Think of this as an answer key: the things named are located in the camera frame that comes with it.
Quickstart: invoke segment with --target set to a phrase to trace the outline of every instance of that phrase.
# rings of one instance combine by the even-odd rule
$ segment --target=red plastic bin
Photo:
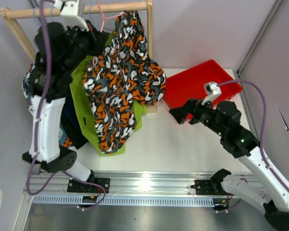
[[[204,84],[229,80],[232,80],[232,77],[217,62],[209,60],[167,78],[164,101],[170,109],[181,107],[189,99],[204,99],[207,96]],[[231,83],[221,86],[221,90],[221,96],[212,102],[213,105],[231,99],[243,89],[238,83]]]

